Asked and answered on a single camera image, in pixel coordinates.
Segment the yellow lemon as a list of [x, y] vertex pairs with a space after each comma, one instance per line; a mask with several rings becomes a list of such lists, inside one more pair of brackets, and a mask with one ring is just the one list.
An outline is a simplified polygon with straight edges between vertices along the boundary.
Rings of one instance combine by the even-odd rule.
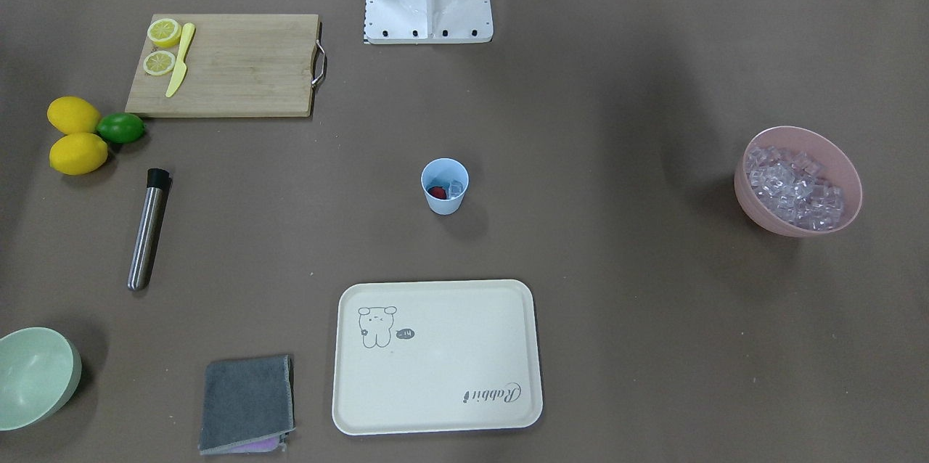
[[95, 133], [102, 114], [83, 98], [65, 96], [54, 99], [49, 104], [46, 118], [60, 133], [70, 135]]
[[78, 176], [100, 168], [108, 155], [107, 143], [97, 134], [67, 134], [51, 146], [49, 164], [61, 174]]

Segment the light blue cup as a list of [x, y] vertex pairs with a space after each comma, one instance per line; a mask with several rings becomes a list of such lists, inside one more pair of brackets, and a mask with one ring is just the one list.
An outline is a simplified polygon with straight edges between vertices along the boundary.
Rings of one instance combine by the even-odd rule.
[[437, 158], [422, 169], [420, 184], [429, 208], [447, 216], [460, 208], [469, 187], [469, 173], [455, 159]]

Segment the green lime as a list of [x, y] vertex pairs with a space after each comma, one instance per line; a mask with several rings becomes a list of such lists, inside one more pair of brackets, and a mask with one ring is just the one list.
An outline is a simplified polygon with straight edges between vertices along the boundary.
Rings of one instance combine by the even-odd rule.
[[127, 144], [143, 137], [146, 131], [142, 119], [129, 112], [117, 112], [100, 119], [96, 133], [112, 144]]

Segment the lemon slice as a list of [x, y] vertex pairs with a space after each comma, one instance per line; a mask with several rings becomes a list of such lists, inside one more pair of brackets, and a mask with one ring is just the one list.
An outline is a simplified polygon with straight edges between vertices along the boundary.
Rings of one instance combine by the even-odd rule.
[[181, 40], [182, 24], [169, 17], [153, 20], [148, 27], [147, 36], [159, 49], [172, 49]]
[[142, 60], [142, 70], [150, 76], [163, 76], [173, 72], [176, 55], [171, 51], [152, 51]]

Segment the lemon slice upper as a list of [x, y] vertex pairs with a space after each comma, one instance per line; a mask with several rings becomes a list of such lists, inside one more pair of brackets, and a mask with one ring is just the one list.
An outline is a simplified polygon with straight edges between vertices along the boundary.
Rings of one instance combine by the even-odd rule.
[[173, 72], [176, 55], [171, 51], [152, 51], [142, 60], [142, 70], [150, 76], [163, 76]]

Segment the yellow lemon lower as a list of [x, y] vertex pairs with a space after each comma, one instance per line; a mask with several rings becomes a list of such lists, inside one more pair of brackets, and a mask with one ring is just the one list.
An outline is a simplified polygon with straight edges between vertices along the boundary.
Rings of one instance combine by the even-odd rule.
[[54, 99], [49, 104], [46, 118], [60, 133], [70, 135], [95, 133], [102, 114], [83, 98], [65, 96]]

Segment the yellow lemon upper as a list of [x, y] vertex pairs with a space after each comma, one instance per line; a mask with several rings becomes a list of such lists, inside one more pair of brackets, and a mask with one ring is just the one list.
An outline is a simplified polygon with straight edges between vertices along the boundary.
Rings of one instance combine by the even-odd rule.
[[49, 164], [61, 174], [78, 176], [100, 168], [108, 155], [107, 143], [97, 134], [67, 134], [51, 146]]

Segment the cream rabbit tray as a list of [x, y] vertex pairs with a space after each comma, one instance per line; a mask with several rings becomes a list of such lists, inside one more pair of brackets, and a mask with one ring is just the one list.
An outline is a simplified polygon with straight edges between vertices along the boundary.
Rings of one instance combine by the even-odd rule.
[[341, 295], [332, 420], [342, 433], [524, 429], [543, 408], [524, 282], [365, 282]]

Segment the steel muddler black tip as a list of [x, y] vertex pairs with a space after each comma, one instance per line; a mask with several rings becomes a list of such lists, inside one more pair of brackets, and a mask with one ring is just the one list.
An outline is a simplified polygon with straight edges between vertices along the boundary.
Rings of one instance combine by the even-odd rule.
[[148, 170], [142, 217], [137, 227], [127, 277], [127, 288], [130, 291], [136, 292], [148, 287], [171, 183], [171, 174], [166, 169], [150, 168]]

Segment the lemon slice lower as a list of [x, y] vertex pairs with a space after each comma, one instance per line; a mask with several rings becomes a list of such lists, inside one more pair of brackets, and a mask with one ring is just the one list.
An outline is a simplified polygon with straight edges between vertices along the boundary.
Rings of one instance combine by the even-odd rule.
[[147, 36], [159, 49], [172, 49], [181, 40], [182, 24], [169, 17], [153, 20], [148, 27]]

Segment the clear ice cube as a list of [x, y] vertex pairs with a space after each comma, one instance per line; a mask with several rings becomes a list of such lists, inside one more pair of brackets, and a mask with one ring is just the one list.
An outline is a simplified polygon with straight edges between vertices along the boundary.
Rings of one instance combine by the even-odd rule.
[[446, 195], [448, 200], [453, 200], [464, 194], [465, 187], [464, 183], [460, 181], [450, 181], [448, 188], [446, 189]]

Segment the red strawberry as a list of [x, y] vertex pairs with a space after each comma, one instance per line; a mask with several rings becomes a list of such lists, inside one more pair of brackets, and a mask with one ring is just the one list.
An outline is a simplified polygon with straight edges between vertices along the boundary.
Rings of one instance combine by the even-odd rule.
[[447, 189], [441, 185], [435, 185], [427, 189], [427, 194], [436, 200], [447, 200], [448, 192]]

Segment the grey folded cloth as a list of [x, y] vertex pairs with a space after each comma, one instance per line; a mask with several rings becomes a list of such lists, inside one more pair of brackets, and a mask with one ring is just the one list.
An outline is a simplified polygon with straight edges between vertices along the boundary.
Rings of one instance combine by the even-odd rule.
[[288, 354], [207, 365], [199, 453], [286, 450], [287, 438], [295, 429], [291, 369]]

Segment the yellow plastic knife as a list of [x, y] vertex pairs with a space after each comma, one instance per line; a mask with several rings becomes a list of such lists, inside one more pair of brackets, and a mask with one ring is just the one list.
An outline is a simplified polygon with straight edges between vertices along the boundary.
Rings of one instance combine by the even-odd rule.
[[196, 27], [192, 22], [186, 22], [181, 27], [181, 36], [179, 47], [177, 47], [175, 67], [173, 67], [171, 78], [165, 90], [165, 98], [172, 98], [176, 95], [177, 90], [183, 84], [188, 73], [186, 57], [193, 37], [195, 37]]

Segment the pile of ice cubes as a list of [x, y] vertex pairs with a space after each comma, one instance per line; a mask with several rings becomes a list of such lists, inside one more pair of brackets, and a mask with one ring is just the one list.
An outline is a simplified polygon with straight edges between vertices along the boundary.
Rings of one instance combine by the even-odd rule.
[[756, 145], [744, 165], [754, 197], [781, 221], [816, 232], [839, 226], [843, 190], [822, 176], [825, 166], [806, 152]]

